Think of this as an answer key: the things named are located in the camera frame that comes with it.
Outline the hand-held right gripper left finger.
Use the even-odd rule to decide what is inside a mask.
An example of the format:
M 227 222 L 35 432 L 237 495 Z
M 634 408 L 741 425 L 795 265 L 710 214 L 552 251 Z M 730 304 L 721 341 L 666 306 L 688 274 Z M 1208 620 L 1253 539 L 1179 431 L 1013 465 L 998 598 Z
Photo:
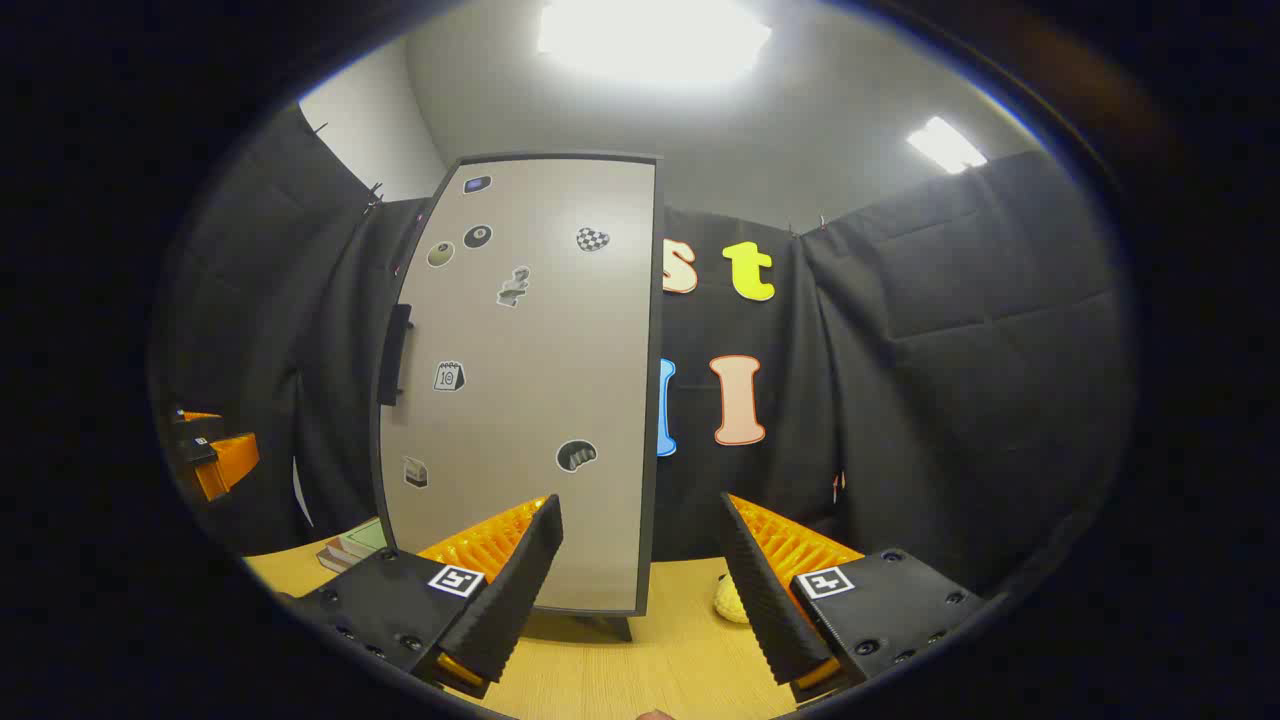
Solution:
M 480 700 L 515 652 L 563 537 L 559 497 L 536 497 L 417 553 L 379 550 L 291 597 L 291 611 L 421 682 Z

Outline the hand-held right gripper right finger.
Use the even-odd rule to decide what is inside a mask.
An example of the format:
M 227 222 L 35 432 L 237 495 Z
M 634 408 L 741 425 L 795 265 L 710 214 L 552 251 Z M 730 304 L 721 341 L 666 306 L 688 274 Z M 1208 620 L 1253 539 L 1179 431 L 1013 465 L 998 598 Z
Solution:
M 897 547 L 856 551 L 733 495 L 719 546 L 774 680 L 805 705 L 924 657 L 986 600 Z

